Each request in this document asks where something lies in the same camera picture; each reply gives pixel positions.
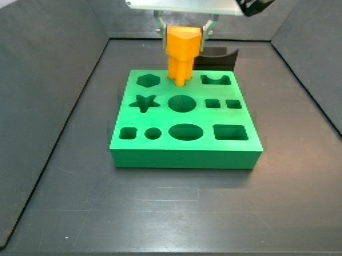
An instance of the orange block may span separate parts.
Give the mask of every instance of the orange block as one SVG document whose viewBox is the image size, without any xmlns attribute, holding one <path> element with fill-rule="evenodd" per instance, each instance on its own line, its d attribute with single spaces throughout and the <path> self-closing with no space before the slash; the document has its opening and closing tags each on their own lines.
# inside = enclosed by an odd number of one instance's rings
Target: orange block
<svg viewBox="0 0 342 256">
<path fill-rule="evenodd" d="M 165 53 L 168 55 L 168 78 L 176 86 L 184 86 L 192 77 L 194 59 L 200 51 L 202 31 L 194 27 L 167 27 Z"/>
</svg>

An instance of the black table surface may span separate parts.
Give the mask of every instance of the black table surface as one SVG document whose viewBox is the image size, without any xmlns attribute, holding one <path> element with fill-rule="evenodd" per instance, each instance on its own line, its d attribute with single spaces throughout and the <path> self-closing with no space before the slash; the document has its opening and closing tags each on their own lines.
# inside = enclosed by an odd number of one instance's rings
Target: black table surface
<svg viewBox="0 0 342 256">
<path fill-rule="evenodd" d="M 129 70 L 160 41 L 113 40 L 1 253 L 342 252 L 342 143 L 268 43 L 235 75 L 264 146 L 252 171 L 116 169 L 108 150 Z"/>
</svg>

